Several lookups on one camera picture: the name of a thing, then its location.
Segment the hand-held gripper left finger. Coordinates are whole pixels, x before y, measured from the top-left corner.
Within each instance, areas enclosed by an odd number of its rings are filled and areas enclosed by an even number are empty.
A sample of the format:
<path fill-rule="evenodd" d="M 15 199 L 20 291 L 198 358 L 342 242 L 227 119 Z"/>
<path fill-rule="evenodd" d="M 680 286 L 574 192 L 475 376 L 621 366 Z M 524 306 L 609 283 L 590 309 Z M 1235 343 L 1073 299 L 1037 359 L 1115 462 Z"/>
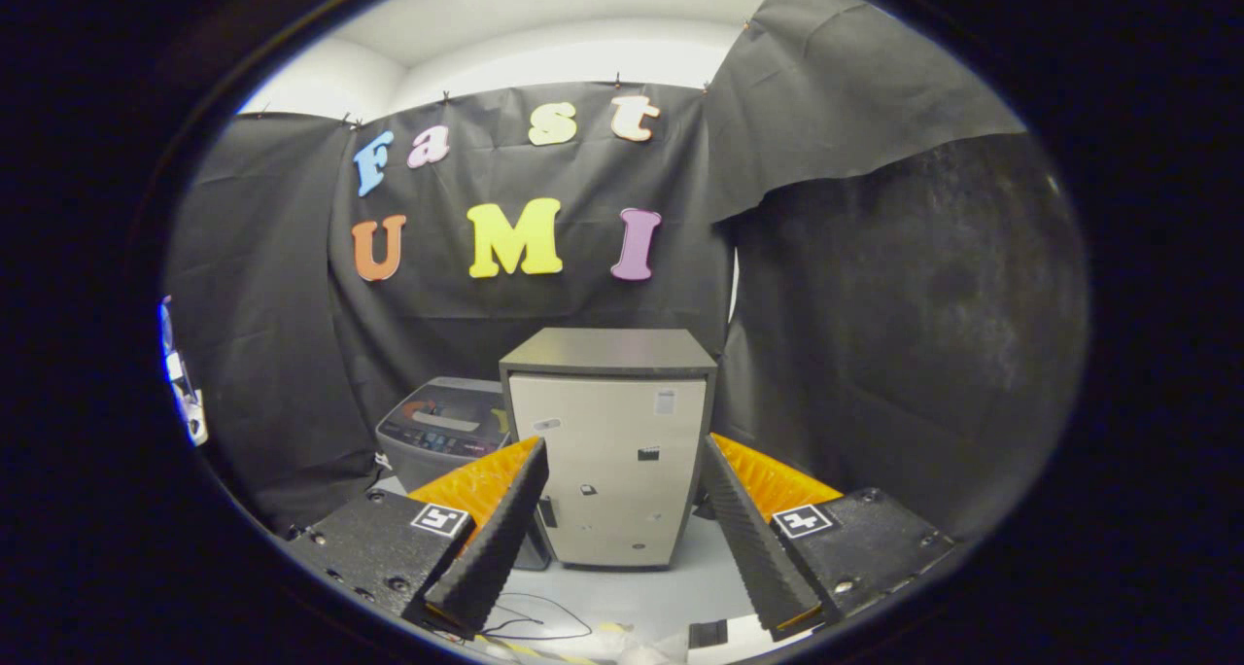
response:
<path fill-rule="evenodd" d="M 471 638 L 501 595 L 547 479 L 545 440 L 527 438 L 413 493 L 369 488 L 286 546 L 381 612 Z"/>

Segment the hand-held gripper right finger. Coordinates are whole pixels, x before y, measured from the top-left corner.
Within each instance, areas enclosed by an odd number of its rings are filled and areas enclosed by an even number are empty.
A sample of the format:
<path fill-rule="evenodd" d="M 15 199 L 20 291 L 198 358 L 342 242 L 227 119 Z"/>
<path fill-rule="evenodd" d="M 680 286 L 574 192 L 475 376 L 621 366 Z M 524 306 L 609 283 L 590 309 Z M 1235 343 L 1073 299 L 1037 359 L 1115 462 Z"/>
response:
<path fill-rule="evenodd" d="M 837 624 L 916 584 L 955 539 L 881 488 L 843 493 L 717 434 L 702 479 L 764 630 Z"/>

